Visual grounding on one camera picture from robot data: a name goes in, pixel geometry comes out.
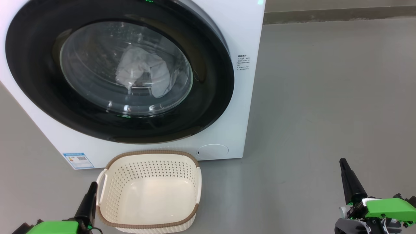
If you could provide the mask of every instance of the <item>white plastic basket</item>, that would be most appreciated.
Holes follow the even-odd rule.
[[[201,197],[201,170],[190,154],[154,150],[121,154],[97,179],[97,214],[129,233],[181,232],[193,223]]]

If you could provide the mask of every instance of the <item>black cable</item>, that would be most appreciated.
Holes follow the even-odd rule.
[[[91,230],[92,229],[98,230],[101,234],[103,234],[103,231],[101,229],[99,229],[98,227],[92,227]]]

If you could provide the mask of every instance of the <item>washing machine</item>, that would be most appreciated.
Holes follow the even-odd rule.
[[[264,5],[1,1],[0,80],[74,169],[152,149],[240,158]]]

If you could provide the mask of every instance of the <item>basket handle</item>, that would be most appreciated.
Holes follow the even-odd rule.
[[[199,204],[199,201],[201,200],[201,190],[202,190],[202,173],[201,168],[196,168],[196,173],[198,175],[198,195],[196,196],[196,203]]]
[[[105,190],[105,185],[106,185],[106,182],[107,182],[107,172],[108,170],[107,169],[104,169],[101,173],[100,173],[100,175],[98,176],[98,178],[97,178],[97,184],[98,184],[98,187],[97,187],[97,198],[98,197],[100,197],[100,199],[97,199],[97,206],[100,206],[101,205],[101,202],[102,202],[102,200],[103,200],[103,195],[104,195],[104,190]],[[101,181],[102,181],[102,179],[103,179],[103,177],[105,176],[105,179],[104,179],[104,186],[103,186],[103,189],[102,189],[102,191],[101,191],[101,196],[99,196],[99,193],[100,193],[100,186],[101,186]]]

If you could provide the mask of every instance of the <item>washing machine door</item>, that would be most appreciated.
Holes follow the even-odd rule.
[[[10,71],[40,109],[81,133],[156,143],[215,122],[234,88],[224,40],[170,0],[29,1],[6,37]]]

